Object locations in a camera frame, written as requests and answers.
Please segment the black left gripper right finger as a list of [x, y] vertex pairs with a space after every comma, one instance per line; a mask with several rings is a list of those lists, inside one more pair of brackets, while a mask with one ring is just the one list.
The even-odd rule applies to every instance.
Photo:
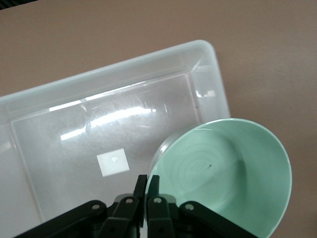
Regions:
[[147, 192], [149, 238], [255, 238], [256, 236], [196, 201], [180, 206], [173, 196], [159, 194], [159, 176]]

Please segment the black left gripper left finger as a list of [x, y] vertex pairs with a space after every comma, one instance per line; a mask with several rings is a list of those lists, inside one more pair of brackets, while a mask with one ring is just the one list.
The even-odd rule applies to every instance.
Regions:
[[118, 196], [111, 206], [99, 200], [84, 203], [38, 225], [19, 238], [138, 238], [148, 178], [139, 175], [132, 194]]

